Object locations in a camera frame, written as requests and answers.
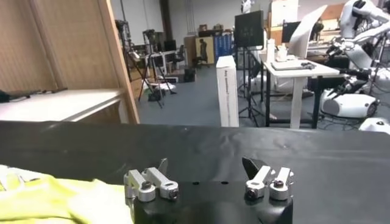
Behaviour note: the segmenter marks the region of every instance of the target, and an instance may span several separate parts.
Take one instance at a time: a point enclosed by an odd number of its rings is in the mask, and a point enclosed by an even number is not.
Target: yellow cloth
[[[24,183],[11,172],[1,181],[1,223],[132,223],[123,186],[50,175]]]

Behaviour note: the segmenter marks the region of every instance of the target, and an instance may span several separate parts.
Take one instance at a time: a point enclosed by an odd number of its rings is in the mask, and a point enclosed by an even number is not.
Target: person
[[[205,61],[206,64],[208,64],[207,43],[203,39],[200,39],[199,42],[200,42],[200,59],[202,61]]]

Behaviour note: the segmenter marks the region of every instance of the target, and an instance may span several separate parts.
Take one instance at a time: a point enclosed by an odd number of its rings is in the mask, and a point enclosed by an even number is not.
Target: white box
[[[233,56],[217,62],[219,112],[222,127],[239,127],[236,63]]]

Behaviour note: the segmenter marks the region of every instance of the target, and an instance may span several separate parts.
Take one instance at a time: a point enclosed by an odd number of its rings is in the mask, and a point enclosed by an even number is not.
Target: black table
[[[295,223],[389,223],[390,136],[275,128],[0,122],[0,164],[122,183],[169,159],[176,181],[246,180],[241,157],[295,173]]]

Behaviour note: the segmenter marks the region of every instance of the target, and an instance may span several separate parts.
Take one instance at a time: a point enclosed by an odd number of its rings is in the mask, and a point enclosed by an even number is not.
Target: metal clamp
[[[142,202],[156,198],[156,187],[150,181],[146,181],[138,170],[130,170],[123,179],[127,198],[137,197]]]
[[[249,200],[257,200],[258,198],[264,197],[265,184],[264,180],[271,172],[271,167],[262,166],[257,172],[256,176],[246,182],[245,185],[245,196]]]
[[[269,185],[269,197],[274,200],[284,201],[291,196],[290,185],[292,182],[289,178],[294,174],[291,169],[282,167],[278,177]]]
[[[176,200],[179,195],[179,184],[166,178],[158,169],[151,167],[147,168],[143,173],[143,177],[150,181],[160,189],[160,196],[168,200]]]

